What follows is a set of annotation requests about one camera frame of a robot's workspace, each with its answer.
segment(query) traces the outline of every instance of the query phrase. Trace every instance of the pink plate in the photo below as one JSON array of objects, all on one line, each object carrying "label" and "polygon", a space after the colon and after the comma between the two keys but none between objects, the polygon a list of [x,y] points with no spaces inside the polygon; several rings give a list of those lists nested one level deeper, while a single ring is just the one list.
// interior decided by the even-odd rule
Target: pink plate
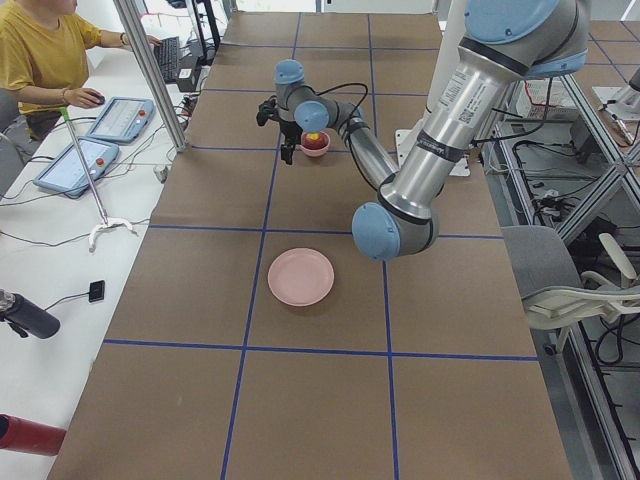
[{"label": "pink plate", "polygon": [[273,261],[267,280],[278,300],[306,307],[329,293],[333,286],[333,267],[327,257],[316,250],[294,248]]}]

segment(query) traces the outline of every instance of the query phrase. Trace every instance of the yellow t-shirt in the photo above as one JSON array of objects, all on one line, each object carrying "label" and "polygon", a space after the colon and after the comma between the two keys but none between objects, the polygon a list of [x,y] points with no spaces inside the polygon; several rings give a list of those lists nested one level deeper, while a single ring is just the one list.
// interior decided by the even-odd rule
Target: yellow t-shirt
[{"label": "yellow t-shirt", "polygon": [[[100,30],[79,15],[65,15],[56,30],[47,30],[8,0],[0,6],[0,86],[79,88],[89,77],[85,50],[96,45]],[[20,103],[19,107],[26,114],[60,105]]]}]

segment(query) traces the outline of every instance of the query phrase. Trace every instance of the chair armrest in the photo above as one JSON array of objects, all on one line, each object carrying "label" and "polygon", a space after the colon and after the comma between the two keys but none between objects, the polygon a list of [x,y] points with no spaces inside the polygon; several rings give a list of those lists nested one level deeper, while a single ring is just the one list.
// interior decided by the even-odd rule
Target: chair armrest
[{"label": "chair armrest", "polygon": [[588,280],[592,280],[596,282],[598,285],[603,286],[607,285],[610,287],[618,287],[615,283],[613,283],[608,278],[603,277],[598,272],[593,272],[591,270],[587,270],[586,272],[582,272],[580,274],[580,280],[582,280],[582,284],[586,285]]},{"label": "chair armrest", "polygon": [[631,285],[631,283],[638,277],[638,274],[636,273],[635,268],[633,268],[633,265],[631,265],[629,257],[627,257],[611,234],[601,233],[598,235],[598,239],[607,252],[607,255],[609,255],[609,258],[611,258],[611,261],[618,270],[620,270],[622,287],[626,288]]}]

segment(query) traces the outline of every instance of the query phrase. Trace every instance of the white box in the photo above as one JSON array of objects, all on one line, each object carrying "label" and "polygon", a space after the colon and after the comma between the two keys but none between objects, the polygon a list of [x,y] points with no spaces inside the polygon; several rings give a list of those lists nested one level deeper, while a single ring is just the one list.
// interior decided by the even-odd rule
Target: white box
[{"label": "white box", "polygon": [[[527,120],[540,120],[544,114],[548,86],[549,80],[521,82],[516,100],[516,113]],[[551,85],[547,120],[572,122],[579,114],[564,85],[560,80],[554,80]]]}]

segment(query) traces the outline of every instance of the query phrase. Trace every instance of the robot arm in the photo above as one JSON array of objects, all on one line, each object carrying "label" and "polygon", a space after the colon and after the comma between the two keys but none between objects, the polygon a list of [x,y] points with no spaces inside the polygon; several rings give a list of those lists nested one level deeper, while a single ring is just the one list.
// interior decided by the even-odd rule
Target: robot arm
[{"label": "robot arm", "polygon": [[354,105],[316,95],[294,60],[276,67],[276,97],[269,115],[261,109],[262,123],[280,123],[285,160],[302,130],[340,134],[377,191],[377,202],[358,208],[352,223],[357,247],[373,259],[418,253],[436,240],[431,203],[511,82],[565,75],[584,64],[590,0],[469,0],[465,17],[460,62],[400,169]]}]

